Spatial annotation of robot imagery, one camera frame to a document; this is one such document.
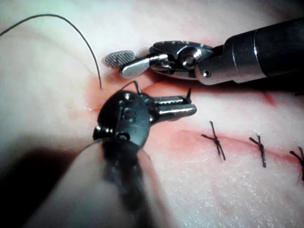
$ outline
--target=red blood stain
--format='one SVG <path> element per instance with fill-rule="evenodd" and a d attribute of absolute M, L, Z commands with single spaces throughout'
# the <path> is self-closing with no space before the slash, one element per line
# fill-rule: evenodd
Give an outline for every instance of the red blood stain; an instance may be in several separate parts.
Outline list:
<path fill-rule="evenodd" d="M 262 92 L 262 94 L 263 94 L 264 101 L 267 104 L 271 105 L 272 107 L 276 107 L 276 103 L 269 93 Z"/>

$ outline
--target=metal jaw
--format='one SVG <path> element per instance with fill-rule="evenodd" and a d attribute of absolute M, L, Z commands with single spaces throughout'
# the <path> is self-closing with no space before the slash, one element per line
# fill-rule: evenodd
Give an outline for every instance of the metal jaw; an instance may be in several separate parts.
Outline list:
<path fill-rule="evenodd" d="M 130 51 L 121 51 L 111 53 L 106 57 L 106 59 L 115 60 L 113 67 L 117 67 L 117 62 L 119 62 L 119 73 L 123 78 L 138 77 L 151 68 L 166 76 L 197 80 L 194 75 L 195 66 L 201 60 L 212 56 L 213 48 L 188 41 L 162 41 L 154 43 L 149 49 L 149 54 L 144 57 L 126 58 L 125 52 L 128 52 L 129 56 Z"/>
<path fill-rule="evenodd" d="M 192 104 L 189 89 L 186 96 L 151 97 L 141 93 L 119 90 L 104 104 L 94 129 L 94 140 L 119 138 L 143 147 L 151 125 L 162 121 L 174 121 L 194 115 L 197 108 Z"/>
<path fill-rule="evenodd" d="M 197 80 L 194 75 L 195 66 L 201 60 L 210 57 L 213 48 L 188 41 L 162 41 L 153 44 L 149 52 L 168 55 L 167 59 L 150 67 L 157 73 L 174 78 Z"/>

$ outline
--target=black suture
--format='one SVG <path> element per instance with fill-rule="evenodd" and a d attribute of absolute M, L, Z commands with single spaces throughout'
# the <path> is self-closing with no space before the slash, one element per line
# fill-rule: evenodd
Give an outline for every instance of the black suture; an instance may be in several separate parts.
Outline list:
<path fill-rule="evenodd" d="M 128 84 L 126 84 L 123 88 L 121 88 L 120 90 L 123 90 L 124 88 L 126 88 L 128 85 L 134 83 L 135 84 L 135 87 L 136 87 L 136 90 L 137 90 L 137 93 L 141 94 L 142 91 L 138 85 L 138 82 L 137 81 L 132 81 L 132 82 L 129 82 Z"/>
<path fill-rule="evenodd" d="M 258 135 L 257 138 L 258 138 L 258 142 L 251 137 L 249 138 L 249 140 L 251 140 L 252 142 L 254 142 L 255 144 L 257 144 L 259 146 L 260 151 L 261 151 L 262 161 L 263 161 L 263 167 L 266 168 L 264 145 L 261 143 L 261 136 Z"/>
<path fill-rule="evenodd" d="M 84 42 L 86 43 L 87 47 L 89 48 L 92 56 L 93 56 L 93 59 L 94 59 L 94 62 L 95 62 L 95 66 L 96 66 L 96 69 L 97 69 L 97 74 L 98 74 L 98 79 L 99 79 L 99 86 L 101 88 L 101 77 L 100 77 L 100 71 L 99 71 L 99 67 L 98 67 L 98 63 L 97 63 L 97 60 L 96 60 L 96 57 L 94 55 L 94 52 L 91 48 L 91 46 L 89 45 L 89 43 L 87 42 L 86 38 L 82 35 L 82 33 L 80 32 L 80 30 L 75 26 L 73 25 L 68 19 L 60 16 L 60 15 L 57 15 L 57 14 L 37 14 L 37 15 L 34 15 L 34 16 L 31 16 L 31 17 L 28 17 L 28 18 L 25 18 L 21 21 L 19 21 L 18 23 L 12 25 L 11 27 L 9 27 L 8 29 L 4 30 L 3 32 L 0 33 L 0 37 L 3 36 L 5 33 L 9 32 L 10 30 L 12 30 L 13 28 L 17 27 L 18 25 L 22 24 L 23 22 L 26 22 L 28 20 L 31 20 L 31 19 L 34 19 L 34 18 L 40 18 L 40 17 L 54 17 L 54 18 L 59 18 L 59 19 L 62 19 L 64 20 L 66 23 L 68 23 L 70 26 L 72 26 L 76 32 L 81 36 L 81 38 L 84 40 Z"/>
<path fill-rule="evenodd" d="M 214 136 L 214 138 L 209 137 L 209 136 L 206 136 L 205 134 L 202 134 L 201 136 L 203 136 L 203 137 L 206 138 L 206 139 L 212 140 L 212 141 L 215 143 L 215 145 L 217 146 L 218 155 L 220 156 L 220 154 L 222 154 L 222 155 L 223 155 L 224 161 L 226 161 L 226 157 L 225 157 L 223 148 L 222 148 L 222 146 L 221 146 L 221 144 L 220 144 L 220 142 L 219 142 L 219 140 L 218 140 L 218 137 L 215 135 L 215 130 L 214 130 L 213 122 L 210 121 L 210 123 L 211 123 L 211 127 L 212 127 L 212 131 L 213 131 L 213 136 Z"/>
<path fill-rule="evenodd" d="M 302 166 L 302 181 L 304 181 L 304 154 L 303 154 L 303 150 L 301 147 L 299 147 L 299 150 L 300 150 L 300 154 L 301 154 L 301 157 L 299 155 L 297 155 L 294 151 L 290 151 L 289 153 L 292 154 L 294 157 L 296 157 L 301 166 Z"/>

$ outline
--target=blood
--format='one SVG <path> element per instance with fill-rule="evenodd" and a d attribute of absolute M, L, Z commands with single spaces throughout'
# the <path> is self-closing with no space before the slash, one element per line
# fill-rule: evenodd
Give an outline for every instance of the blood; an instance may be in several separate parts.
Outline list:
<path fill-rule="evenodd" d="M 267 104 L 271 105 L 272 107 L 276 107 L 276 103 L 275 103 L 275 101 L 273 100 L 273 98 L 271 97 L 271 95 L 269 93 L 262 92 L 262 94 L 263 94 L 264 101 Z"/>

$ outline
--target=pale skin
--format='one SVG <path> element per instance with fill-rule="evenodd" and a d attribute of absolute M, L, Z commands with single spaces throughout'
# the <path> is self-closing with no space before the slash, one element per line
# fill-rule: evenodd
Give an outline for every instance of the pale skin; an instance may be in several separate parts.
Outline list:
<path fill-rule="evenodd" d="M 103 65 L 113 51 L 135 53 L 162 40 L 217 46 L 232 35 L 294 19 L 293 1 L 70 1 L 0 3 L 0 31 L 40 13 L 64 16 L 93 48 L 56 18 L 28 21 L 0 37 L 0 177 L 36 148 L 76 155 L 92 142 L 98 111 L 130 80 Z M 185 95 L 188 84 L 153 73 L 136 79 L 151 96 Z M 294 92 L 191 84 L 198 112 L 151 128 L 144 150 L 180 227 L 302 227 L 302 168 L 289 154 L 304 147 L 303 96 Z M 226 161 L 218 157 L 209 121 Z M 267 167 L 248 138 L 265 147 Z"/>

